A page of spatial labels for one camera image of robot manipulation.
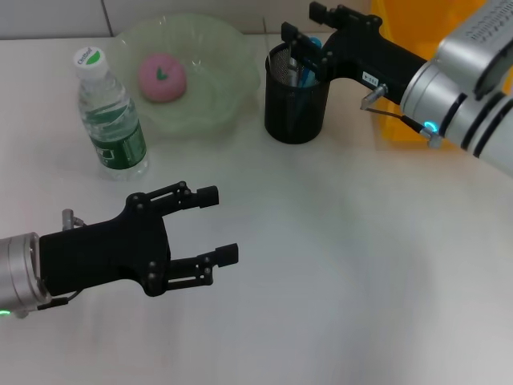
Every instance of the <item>pink toy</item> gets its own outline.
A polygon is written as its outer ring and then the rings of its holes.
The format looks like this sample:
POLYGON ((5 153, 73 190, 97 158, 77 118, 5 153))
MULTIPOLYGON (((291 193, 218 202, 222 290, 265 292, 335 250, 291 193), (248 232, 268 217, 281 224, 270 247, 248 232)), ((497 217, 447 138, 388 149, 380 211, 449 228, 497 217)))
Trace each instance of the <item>pink toy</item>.
POLYGON ((168 54, 154 54, 139 69, 139 88, 153 102, 172 102, 187 88, 184 66, 168 54))

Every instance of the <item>bottle cap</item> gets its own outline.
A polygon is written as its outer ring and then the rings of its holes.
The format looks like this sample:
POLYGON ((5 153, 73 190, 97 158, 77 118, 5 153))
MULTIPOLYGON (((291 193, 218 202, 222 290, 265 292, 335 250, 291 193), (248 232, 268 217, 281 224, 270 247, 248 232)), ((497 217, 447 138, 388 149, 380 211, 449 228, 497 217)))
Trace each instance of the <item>bottle cap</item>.
POLYGON ((102 50, 84 47, 73 56, 77 76, 82 80, 101 79, 109 71, 109 65, 102 50))

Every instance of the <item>green bottle label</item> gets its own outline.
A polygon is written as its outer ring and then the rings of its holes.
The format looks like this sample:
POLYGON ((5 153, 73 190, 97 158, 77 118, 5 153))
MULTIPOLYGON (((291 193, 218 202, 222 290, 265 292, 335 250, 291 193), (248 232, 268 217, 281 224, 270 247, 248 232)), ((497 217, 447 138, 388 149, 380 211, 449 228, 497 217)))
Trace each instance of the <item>green bottle label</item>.
POLYGON ((99 161, 105 167, 114 170, 134 167, 146 155, 146 143, 139 122, 133 133, 124 139, 102 142, 91 138, 91 142, 96 148, 99 161))

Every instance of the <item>glass bowl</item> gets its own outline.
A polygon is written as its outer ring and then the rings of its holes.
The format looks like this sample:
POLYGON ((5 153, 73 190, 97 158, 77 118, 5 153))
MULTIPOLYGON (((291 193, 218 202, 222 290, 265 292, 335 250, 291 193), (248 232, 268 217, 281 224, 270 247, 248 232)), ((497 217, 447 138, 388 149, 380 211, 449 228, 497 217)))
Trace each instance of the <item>glass bowl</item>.
POLYGON ((202 14, 172 14, 141 22, 114 39, 107 48, 107 61, 130 92, 139 115, 170 134, 222 128, 260 86, 245 37, 226 22, 202 14), (176 57, 187 74, 185 94, 170 103, 145 99, 137 84, 140 64, 160 52, 176 57))

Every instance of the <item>white table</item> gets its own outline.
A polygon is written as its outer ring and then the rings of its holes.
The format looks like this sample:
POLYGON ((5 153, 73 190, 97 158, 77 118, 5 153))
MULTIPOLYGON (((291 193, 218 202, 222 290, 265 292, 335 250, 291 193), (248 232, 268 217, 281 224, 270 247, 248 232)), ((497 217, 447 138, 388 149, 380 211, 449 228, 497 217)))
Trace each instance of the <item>white table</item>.
POLYGON ((221 205, 166 218, 173 257, 240 246, 208 288, 147 298, 115 282, 2 318, 2 383, 512 383, 513 180, 460 151, 378 150, 350 81, 333 83, 313 142, 276 142, 264 38, 248 40, 262 86, 238 127, 147 132, 151 168, 128 183, 98 178, 75 106, 71 56, 109 39, 0 42, 0 237, 59 231, 65 208, 104 221, 128 194, 186 180, 217 185, 221 205))

